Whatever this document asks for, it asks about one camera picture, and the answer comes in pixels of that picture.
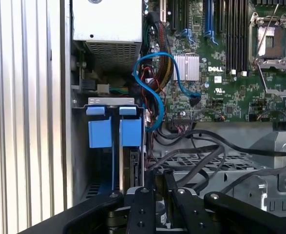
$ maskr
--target capacitor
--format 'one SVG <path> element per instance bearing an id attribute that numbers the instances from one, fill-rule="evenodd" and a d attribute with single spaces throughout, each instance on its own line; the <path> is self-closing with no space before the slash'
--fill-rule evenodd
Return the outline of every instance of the capacitor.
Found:
<path id="1" fill-rule="evenodd" d="M 209 82 L 204 82 L 203 87 L 205 89 L 208 89 L 210 87 L 210 83 Z"/>

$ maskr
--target chip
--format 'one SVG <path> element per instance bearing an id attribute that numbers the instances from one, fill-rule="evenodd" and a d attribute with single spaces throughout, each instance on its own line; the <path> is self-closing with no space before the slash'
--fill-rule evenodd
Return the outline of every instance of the chip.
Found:
<path id="1" fill-rule="evenodd" d="M 227 106 L 226 107 L 226 114 L 232 114 L 233 112 L 233 107 L 232 106 Z"/>

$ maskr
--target silver heatsink fins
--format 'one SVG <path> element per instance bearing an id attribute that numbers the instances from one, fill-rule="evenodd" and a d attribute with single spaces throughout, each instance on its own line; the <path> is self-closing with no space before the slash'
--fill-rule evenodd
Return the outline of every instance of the silver heatsink fins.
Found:
<path id="1" fill-rule="evenodd" d="M 173 55 L 177 63 L 181 81 L 199 80 L 199 56 L 195 54 Z M 174 68 L 173 80 L 177 80 Z"/>

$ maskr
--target ribbed metal surface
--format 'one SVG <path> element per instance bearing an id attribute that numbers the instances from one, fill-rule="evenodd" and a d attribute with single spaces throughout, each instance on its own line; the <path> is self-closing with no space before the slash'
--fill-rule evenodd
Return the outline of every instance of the ribbed metal surface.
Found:
<path id="1" fill-rule="evenodd" d="M 91 43 L 86 42 L 104 70 L 132 71 L 139 56 L 141 43 Z"/>
<path id="2" fill-rule="evenodd" d="M 181 81 L 199 80 L 199 56 L 195 54 L 174 55 L 177 63 Z M 174 68 L 173 80 L 177 80 L 176 70 Z"/>
<path id="3" fill-rule="evenodd" d="M 0 0 L 0 234 L 64 209 L 59 11 Z"/>

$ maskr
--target black plastic bracket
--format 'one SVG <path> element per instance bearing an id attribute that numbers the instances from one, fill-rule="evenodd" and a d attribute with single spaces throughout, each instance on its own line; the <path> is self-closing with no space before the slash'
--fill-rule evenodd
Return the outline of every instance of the black plastic bracket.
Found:
<path id="1" fill-rule="evenodd" d="M 219 192 L 204 196 L 206 209 L 221 214 L 245 233 L 285 234 L 286 220 Z"/>
<path id="2" fill-rule="evenodd" d="M 96 220 L 101 224 L 102 220 L 107 218 L 107 212 L 121 205 L 123 194 L 112 192 L 109 194 L 100 194 L 94 196 L 80 204 L 67 209 L 56 216 L 53 216 L 31 228 L 22 231 L 19 234 L 68 234 L 78 223 L 100 212 Z"/>
<path id="3" fill-rule="evenodd" d="M 155 204 L 153 189 L 139 188 L 135 191 L 129 214 L 127 234 L 156 233 Z"/>
<path id="4" fill-rule="evenodd" d="M 172 198 L 189 234 L 216 233 L 215 225 L 206 212 L 202 199 L 193 196 L 188 189 L 183 188 L 174 189 Z"/>

